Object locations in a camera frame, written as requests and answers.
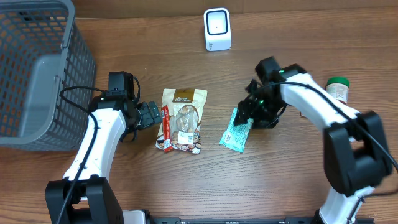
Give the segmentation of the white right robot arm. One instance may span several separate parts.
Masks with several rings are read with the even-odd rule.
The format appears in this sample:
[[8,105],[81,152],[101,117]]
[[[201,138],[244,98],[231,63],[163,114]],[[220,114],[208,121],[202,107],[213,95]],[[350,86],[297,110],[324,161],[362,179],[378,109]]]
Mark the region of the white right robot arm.
[[246,87],[234,125],[254,121],[254,129],[272,129],[288,105],[297,108],[323,135],[323,165],[331,185],[312,223],[357,223],[365,199],[397,168],[388,150],[381,118],[360,113],[329,95],[300,65],[280,68],[273,58],[255,67],[257,80]]

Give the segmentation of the red snack stick wrapper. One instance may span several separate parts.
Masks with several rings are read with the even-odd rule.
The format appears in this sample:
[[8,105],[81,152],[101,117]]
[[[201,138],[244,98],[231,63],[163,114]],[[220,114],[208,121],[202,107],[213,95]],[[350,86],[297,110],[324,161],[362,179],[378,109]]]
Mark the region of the red snack stick wrapper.
[[164,135],[164,151],[169,152],[172,150],[171,133],[170,133],[170,118],[168,106],[162,107],[162,128]]

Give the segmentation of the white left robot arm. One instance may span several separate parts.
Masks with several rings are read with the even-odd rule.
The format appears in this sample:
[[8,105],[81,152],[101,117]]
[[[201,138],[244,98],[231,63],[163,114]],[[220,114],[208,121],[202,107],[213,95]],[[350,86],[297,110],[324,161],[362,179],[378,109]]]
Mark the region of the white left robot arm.
[[118,143],[161,122],[156,103],[138,99],[125,90],[104,91],[85,109],[88,125],[76,158],[45,189],[52,223],[147,223],[145,211],[121,208],[108,180]]

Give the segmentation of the teal snack packet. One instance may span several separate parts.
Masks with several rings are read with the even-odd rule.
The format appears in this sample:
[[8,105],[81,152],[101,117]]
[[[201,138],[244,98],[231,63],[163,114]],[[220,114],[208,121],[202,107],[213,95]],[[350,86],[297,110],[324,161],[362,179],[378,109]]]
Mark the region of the teal snack packet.
[[249,118],[246,124],[234,125],[238,109],[234,108],[226,131],[223,133],[219,145],[243,153],[248,134],[252,128],[253,119]]

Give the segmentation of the green-lidded sauce jar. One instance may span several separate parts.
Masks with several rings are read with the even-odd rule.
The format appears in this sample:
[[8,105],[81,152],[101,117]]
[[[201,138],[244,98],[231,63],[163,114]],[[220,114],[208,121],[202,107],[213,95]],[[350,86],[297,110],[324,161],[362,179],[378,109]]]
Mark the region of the green-lidded sauce jar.
[[345,77],[329,78],[325,90],[328,94],[343,104],[348,102],[350,82]]

